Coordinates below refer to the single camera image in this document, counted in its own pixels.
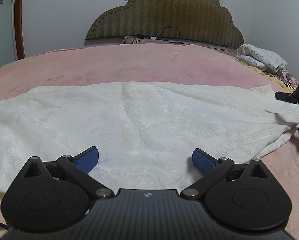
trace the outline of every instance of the yellow fabric trim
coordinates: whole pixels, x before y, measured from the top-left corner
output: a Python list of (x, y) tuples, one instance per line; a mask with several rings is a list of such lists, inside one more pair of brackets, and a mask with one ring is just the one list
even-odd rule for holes
[(280, 87), (285, 88), (286, 91), (287, 91), (288, 93), (293, 93), (293, 92), (294, 92), (293, 89), (291, 89), (291, 88), (285, 86), (284, 84), (282, 84), (282, 83), (280, 82), (280, 80), (278, 80), (277, 78), (275, 78), (275, 77), (270, 77), (270, 76), (264, 74), (264, 73), (263, 73), (261, 70), (259, 70), (258, 68), (249, 66), (249, 65), (247, 65), (245, 62), (240, 61), (240, 60), (238, 60), (238, 59), (235, 58), (235, 57), (232, 57), (232, 56), (230, 56), (230, 55), (227, 55), (227, 56), (231, 57), (232, 59), (236, 60), (237, 62), (240, 62), (240, 63), (241, 63), (242, 65), (244, 65), (245, 67), (248, 67), (248, 68), (250, 68), (250, 69), (256, 71), (257, 73), (259, 73), (260, 75), (262, 75), (262, 76), (268, 78), (269, 80), (271, 80), (271, 81), (274, 82), (275, 84), (278, 84)]

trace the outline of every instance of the upholstered headboard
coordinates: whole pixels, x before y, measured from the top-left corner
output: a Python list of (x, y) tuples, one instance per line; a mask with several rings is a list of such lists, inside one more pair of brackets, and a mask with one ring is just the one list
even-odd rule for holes
[[(167, 26), (176, 27), (173, 31)], [(86, 40), (117, 36), (158, 36), (203, 41), (237, 49), (244, 43), (230, 12), (219, 0), (128, 0), (99, 16)]]

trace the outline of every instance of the bed cover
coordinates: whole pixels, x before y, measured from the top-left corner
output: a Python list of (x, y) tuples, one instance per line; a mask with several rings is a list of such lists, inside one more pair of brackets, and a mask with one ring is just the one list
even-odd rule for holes
[[(131, 44), (57, 50), (19, 60), (0, 69), (0, 100), (37, 86), (84, 86), (122, 81), (237, 86), (271, 84), (227, 55), (202, 46)], [(286, 231), (299, 240), (299, 135), (262, 158), (290, 196), (293, 209)], [(4, 219), (0, 213), (0, 222)]]

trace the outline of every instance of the ribbed surface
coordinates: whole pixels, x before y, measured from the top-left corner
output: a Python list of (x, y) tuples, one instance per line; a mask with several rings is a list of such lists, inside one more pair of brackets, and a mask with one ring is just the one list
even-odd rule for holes
[[(244, 43), (229, 11), (219, 0), (128, 0), (125, 6), (99, 16), (86, 39), (158, 36), (167, 26), (180, 31), (180, 39), (203, 41), (237, 49)], [(178, 38), (178, 31), (166, 29), (160, 37)]]
[(284, 231), (247, 236), (215, 223), (197, 201), (180, 198), (175, 190), (129, 190), (98, 200), (90, 213), (71, 228), (50, 234), (8, 232), (2, 240), (283, 240)]

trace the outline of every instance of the brown door frame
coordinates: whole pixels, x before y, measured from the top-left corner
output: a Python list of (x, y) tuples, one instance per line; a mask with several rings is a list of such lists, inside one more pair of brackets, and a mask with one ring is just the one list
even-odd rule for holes
[(14, 0), (14, 31), (17, 58), (25, 58), (22, 32), (22, 0)]

